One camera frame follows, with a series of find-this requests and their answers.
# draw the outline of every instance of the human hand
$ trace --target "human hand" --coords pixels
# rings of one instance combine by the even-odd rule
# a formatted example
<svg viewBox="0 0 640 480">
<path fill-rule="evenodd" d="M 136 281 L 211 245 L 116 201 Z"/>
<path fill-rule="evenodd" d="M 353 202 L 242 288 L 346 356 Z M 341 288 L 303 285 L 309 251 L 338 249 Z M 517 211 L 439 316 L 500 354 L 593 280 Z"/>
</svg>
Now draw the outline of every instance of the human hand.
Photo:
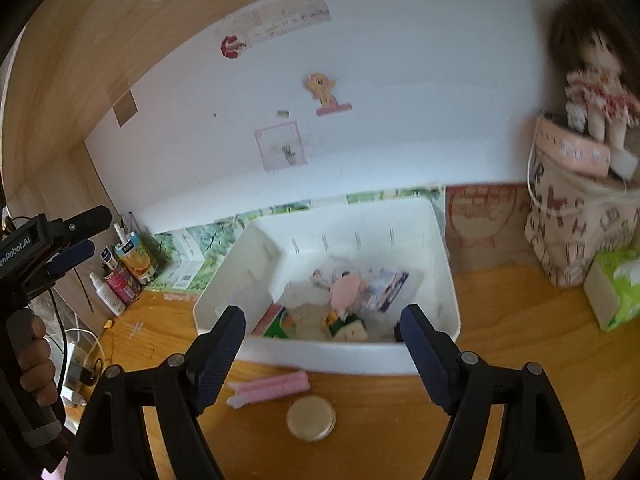
<svg viewBox="0 0 640 480">
<path fill-rule="evenodd" d="M 46 332 L 44 322 L 40 317 L 34 316 L 31 320 L 33 341 L 18 355 L 18 364 L 24 372 L 20 384 L 33 393 L 41 406 L 50 406 L 58 398 L 58 390 L 53 382 L 56 367 L 49 359 L 51 348 L 44 339 Z"/>
</svg>

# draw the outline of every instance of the wooden tabletop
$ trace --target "wooden tabletop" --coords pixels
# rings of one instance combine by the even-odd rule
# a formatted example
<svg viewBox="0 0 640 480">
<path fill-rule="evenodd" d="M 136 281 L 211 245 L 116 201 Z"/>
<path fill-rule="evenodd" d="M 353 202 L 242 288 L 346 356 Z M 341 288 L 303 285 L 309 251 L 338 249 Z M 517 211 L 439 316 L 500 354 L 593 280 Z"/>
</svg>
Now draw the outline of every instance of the wooden tabletop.
<svg viewBox="0 0 640 480">
<path fill-rule="evenodd" d="M 503 267 L 455 277 L 461 349 L 487 362 L 520 368 L 543 365 L 564 407 L 588 480 L 610 480 L 640 437 L 640 319 L 600 332 L 580 288 L 553 287 L 537 267 Z M 145 292 L 101 338 L 107 358 L 125 370 L 153 367 L 184 352 L 196 337 L 193 301 Z M 235 362 L 230 380 L 279 373 Z M 289 434 L 285 416 L 295 397 L 233 410 L 218 402 L 199 418 L 228 480 L 421 480 L 447 417 L 417 376 L 309 374 L 311 392 L 332 403 L 337 424 L 325 440 L 305 443 Z M 68 410 L 71 418 L 79 410 Z M 491 469 L 502 410 L 496 406 L 474 478 Z M 173 479 L 151 408 L 148 434 L 162 480 Z"/>
</svg>

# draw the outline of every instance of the doll hair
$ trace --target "doll hair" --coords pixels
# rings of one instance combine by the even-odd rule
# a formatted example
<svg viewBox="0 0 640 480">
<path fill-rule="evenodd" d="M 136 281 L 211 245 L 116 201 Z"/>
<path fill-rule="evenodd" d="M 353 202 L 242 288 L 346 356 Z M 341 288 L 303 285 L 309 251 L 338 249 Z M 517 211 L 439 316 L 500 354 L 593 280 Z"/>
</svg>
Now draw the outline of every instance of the doll hair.
<svg viewBox="0 0 640 480">
<path fill-rule="evenodd" d="M 564 72 L 584 68 L 579 49 L 591 31 L 607 37 L 624 67 L 621 80 L 633 92 L 638 90 L 637 62 L 632 55 L 632 41 L 623 26 L 605 4 L 577 0 L 564 4 L 554 17 L 549 37 L 551 57 Z"/>
</svg>

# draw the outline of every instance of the pink box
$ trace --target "pink box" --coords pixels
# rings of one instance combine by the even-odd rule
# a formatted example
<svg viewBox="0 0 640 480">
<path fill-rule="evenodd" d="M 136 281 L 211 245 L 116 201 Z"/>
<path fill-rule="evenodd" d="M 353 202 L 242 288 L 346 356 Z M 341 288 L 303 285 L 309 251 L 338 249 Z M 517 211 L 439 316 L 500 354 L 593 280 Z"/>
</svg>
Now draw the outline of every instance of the pink box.
<svg viewBox="0 0 640 480">
<path fill-rule="evenodd" d="M 558 126 L 544 116 L 536 122 L 536 147 L 568 170 L 591 176 L 609 174 L 609 146 Z"/>
</svg>

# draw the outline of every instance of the beige round container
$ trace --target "beige round container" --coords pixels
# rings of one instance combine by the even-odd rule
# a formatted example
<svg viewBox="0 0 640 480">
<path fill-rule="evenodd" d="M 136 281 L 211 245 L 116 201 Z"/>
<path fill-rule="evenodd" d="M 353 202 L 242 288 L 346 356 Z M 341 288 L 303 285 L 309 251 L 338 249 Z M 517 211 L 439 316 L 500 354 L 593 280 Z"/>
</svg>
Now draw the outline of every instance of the beige round container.
<svg viewBox="0 0 640 480">
<path fill-rule="evenodd" d="M 335 426 L 335 410 L 327 400 L 306 396 L 296 400 L 287 412 L 287 427 L 300 440 L 316 442 L 329 435 Z"/>
</svg>

